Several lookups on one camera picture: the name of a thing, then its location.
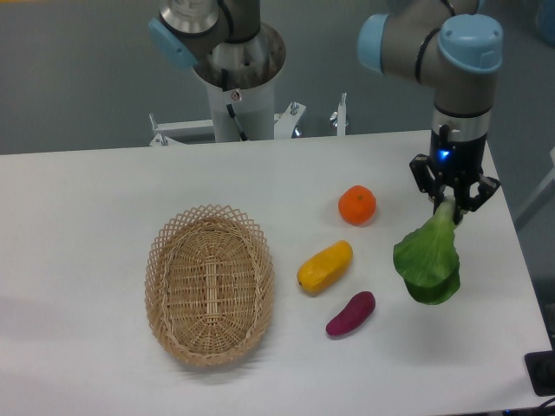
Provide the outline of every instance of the blue led light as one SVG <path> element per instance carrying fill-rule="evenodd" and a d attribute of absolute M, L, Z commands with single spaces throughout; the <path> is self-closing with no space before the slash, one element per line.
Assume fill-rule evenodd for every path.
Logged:
<path fill-rule="evenodd" d="M 440 150 L 439 151 L 439 155 L 440 155 L 440 160 L 443 161 L 445 159 L 447 159 L 447 156 L 449 156 L 451 152 L 449 152 L 448 150 Z"/>

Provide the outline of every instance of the toy vegetable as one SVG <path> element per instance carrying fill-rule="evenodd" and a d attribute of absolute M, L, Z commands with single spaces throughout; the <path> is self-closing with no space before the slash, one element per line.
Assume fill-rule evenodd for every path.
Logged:
<path fill-rule="evenodd" d="M 443 303 L 460 287 L 459 255 L 454 248 L 454 204 L 452 199 L 441 203 L 421 228 L 393 249 L 395 269 L 417 302 Z"/>

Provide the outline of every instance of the light blue joint cap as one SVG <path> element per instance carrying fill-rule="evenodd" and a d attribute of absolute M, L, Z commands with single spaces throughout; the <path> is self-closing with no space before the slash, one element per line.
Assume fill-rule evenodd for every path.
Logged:
<path fill-rule="evenodd" d="M 198 63 L 197 58 L 189 49 L 159 20 L 151 20 L 148 24 L 148 31 L 156 47 L 172 64 L 187 69 Z"/>
<path fill-rule="evenodd" d="M 362 26 L 356 45 L 358 60 L 367 68 L 383 74 L 382 36 L 388 15 L 373 15 Z"/>
<path fill-rule="evenodd" d="M 455 67 L 473 74 L 497 71 L 503 61 L 503 29 L 483 15 L 460 15 L 441 27 L 440 51 Z"/>

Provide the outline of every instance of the robotic arm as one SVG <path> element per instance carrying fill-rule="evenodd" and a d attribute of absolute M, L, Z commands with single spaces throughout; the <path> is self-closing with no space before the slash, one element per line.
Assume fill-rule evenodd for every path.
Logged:
<path fill-rule="evenodd" d="M 259 0 L 160 0 L 150 36 L 179 68 L 205 83 L 216 141 L 273 138 L 273 83 L 285 61 Z"/>
<path fill-rule="evenodd" d="M 361 63 L 435 89 L 429 155 L 410 168 L 434 202 L 447 186 L 456 200 L 454 222 L 478 210 L 500 187 L 484 176 L 481 162 L 489 129 L 503 30 L 476 15 L 478 0 L 420 0 L 399 16 L 373 15 L 358 39 Z M 471 196 L 471 186 L 478 193 Z"/>

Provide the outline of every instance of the purple sweet potato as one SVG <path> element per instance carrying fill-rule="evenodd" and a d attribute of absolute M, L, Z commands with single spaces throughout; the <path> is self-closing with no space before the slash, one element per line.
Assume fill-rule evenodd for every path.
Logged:
<path fill-rule="evenodd" d="M 326 326 L 330 336 L 345 335 L 362 325 L 374 312 L 375 298 L 372 292 L 361 292 L 353 296 L 347 306 Z"/>

